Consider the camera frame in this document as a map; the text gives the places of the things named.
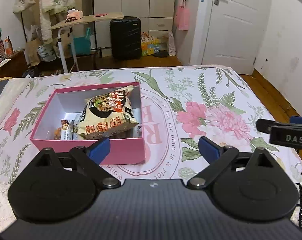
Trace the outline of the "dark wooden nightstand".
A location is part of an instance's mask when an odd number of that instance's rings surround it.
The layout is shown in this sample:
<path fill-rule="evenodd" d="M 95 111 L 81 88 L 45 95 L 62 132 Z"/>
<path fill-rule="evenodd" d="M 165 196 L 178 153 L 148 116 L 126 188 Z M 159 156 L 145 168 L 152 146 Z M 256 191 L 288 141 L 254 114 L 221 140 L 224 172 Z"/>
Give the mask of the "dark wooden nightstand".
<path fill-rule="evenodd" d="M 0 67 L 0 78 L 2 77 L 22 77 L 28 70 L 28 64 L 25 58 L 24 50 L 15 51 L 9 57 L 10 61 Z"/>

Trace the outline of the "floral bed sheet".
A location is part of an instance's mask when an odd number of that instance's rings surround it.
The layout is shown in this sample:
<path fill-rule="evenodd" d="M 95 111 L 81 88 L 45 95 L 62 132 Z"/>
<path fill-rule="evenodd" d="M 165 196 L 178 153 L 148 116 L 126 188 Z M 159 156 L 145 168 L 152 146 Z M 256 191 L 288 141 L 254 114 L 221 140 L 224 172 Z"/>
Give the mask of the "floral bed sheet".
<path fill-rule="evenodd" d="M 30 135 L 49 97 L 59 88 L 138 82 L 146 159 L 137 165 L 105 165 L 124 181 L 188 180 L 208 162 L 198 150 L 202 136 L 219 146 L 251 152 L 266 148 L 302 194 L 302 161 L 291 148 L 271 145 L 256 130 L 272 116 L 236 72 L 223 67 L 107 69 L 2 81 L 0 93 L 0 232 L 15 221 L 9 185 L 37 154 Z M 302 199 L 292 221 L 302 227 Z"/>

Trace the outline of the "small white snack bar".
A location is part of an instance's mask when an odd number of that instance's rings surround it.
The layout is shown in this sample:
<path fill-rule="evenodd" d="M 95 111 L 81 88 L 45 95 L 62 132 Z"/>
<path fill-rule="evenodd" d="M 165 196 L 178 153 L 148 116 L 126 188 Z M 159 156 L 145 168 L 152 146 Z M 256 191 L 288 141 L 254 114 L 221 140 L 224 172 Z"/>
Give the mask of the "small white snack bar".
<path fill-rule="evenodd" d="M 60 140 L 72 140 L 73 139 L 73 127 L 74 120 L 61 120 Z"/>

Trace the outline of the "white door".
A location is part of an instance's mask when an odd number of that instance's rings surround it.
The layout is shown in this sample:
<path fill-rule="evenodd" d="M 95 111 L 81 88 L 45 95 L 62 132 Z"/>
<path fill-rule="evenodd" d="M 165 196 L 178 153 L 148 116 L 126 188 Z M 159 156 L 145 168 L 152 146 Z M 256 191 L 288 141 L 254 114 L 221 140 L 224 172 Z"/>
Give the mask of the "white door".
<path fill-rule="evenodd" d="M 213 0 L 203 64 L 252 74 L 271 0 Z"/>

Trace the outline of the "teal bag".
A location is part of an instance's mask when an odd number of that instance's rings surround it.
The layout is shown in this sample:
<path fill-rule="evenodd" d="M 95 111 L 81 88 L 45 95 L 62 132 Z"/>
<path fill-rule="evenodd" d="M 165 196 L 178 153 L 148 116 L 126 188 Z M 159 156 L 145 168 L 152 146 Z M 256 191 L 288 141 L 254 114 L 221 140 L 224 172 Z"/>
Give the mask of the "teal bag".
<path fill-rule="evenodd" d="M 91 41 L 90 41 L 91 28 L 87 28 L 86 35 L 73 38 L 75 47 L 75 55 L 89 55 L 91 54 Z"/>

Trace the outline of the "colourful gift bag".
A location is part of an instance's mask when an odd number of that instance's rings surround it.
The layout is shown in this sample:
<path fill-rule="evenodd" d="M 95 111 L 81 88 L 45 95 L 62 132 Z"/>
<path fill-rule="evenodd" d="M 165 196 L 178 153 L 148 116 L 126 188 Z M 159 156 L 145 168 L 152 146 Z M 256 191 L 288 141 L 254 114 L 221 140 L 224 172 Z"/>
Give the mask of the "colourful gift bag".
<path fill-rule="evenodd" d="M 145 32 L 141 35 L 141 50 L 142 56 L 149 56 L 160 51 L 160 41 Z"/>

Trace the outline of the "pink hanging bag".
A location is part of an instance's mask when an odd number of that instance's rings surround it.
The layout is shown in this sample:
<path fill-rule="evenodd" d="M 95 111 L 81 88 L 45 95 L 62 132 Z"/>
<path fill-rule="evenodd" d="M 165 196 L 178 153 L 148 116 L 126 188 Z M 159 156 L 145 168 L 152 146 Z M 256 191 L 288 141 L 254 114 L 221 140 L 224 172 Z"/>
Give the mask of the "pink hanging bag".
<path fill-rule="evenodd" d="M 176 8 L 174 24 L 180 31 L 189 30 L 190 12 L 186 6 L 186 0 L 180 0 Z"/>

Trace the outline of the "pink cardboard box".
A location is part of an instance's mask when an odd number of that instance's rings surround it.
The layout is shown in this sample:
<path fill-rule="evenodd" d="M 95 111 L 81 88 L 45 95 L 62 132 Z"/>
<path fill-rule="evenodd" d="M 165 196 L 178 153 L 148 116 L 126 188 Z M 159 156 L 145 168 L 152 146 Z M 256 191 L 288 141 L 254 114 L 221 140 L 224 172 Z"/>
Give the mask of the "pink cardboard box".
<path fill-rule="evenodd" d="M 102 137 L 110 152 L 101 165 L 145 161 L 141 89 L 137 82 L 56 89 L 40 114 L 30 140 L 39 150 L 68 152 Z"/>

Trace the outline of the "black suitcase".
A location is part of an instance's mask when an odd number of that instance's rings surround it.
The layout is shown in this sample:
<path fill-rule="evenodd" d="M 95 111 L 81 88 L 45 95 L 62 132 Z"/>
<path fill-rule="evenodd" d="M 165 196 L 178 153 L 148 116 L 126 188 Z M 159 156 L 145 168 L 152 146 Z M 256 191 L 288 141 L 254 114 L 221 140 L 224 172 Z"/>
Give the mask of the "black suitcase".
<path fill-rule="evenodd" d="M 125 16 L 110 21 L 112 57 L 117 61 L 139 59 L 141 48 L 141 20 Z"/>

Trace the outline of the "clear bag of coated peanuts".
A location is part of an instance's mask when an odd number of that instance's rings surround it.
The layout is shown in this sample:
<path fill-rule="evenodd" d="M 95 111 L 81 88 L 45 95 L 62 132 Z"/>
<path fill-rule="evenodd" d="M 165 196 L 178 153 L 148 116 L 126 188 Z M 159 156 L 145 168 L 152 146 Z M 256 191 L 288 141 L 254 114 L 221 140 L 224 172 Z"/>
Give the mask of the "clear bag of coated peanuts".
<path fill-rule="evenodd" d="M 61 130 L 62 129 L 60 127 L 55 130 L 55 132 L 54 132 L 54 139 L 55 140 L 60 140 L 61 139 L 61 133 L 62 133 Z"/>

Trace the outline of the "white fluffy garment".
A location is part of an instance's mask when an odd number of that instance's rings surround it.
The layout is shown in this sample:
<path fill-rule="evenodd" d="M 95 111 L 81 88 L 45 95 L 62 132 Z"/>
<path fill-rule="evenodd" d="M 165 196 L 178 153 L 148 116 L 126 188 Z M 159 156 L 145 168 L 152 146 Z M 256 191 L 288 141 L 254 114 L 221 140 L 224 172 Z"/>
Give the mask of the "white fluffy garment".
<path fill-rule="evenodd" d="M 75 0 L 39 0 L 39 18 L 44 43 L 52 42 L 50 16 L 65 13 L 75 5 Z"/>

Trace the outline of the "white wardrobe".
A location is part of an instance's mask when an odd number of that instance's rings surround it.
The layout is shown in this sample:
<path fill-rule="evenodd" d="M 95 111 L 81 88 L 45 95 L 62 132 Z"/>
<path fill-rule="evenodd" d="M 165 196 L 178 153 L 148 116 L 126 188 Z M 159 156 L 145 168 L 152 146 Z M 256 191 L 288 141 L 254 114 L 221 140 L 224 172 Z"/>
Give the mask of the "white wardrobe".
<path fill-rule="evenodd" d="M 172 31 L 175 0 L 94 0 L 94 13 L 121 12 L 141 20 L 141 32 L 161 38 Z"/>

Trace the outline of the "beige noodle snack bag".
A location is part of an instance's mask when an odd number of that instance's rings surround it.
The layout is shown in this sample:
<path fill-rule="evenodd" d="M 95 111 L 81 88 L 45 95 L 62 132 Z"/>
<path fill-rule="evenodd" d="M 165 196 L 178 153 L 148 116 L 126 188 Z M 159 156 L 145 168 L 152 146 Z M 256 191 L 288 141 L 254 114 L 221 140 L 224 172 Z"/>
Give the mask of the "beige noodle snack bag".
<path fill-rule="evenodd" d="M 134 86 L 129 85 L 86 99 L 78 123 L 78 136 L 83 140 L 97 140 L 137 126 L 139 123 L 134 117 L 129 99 L 133 90 Z"/>

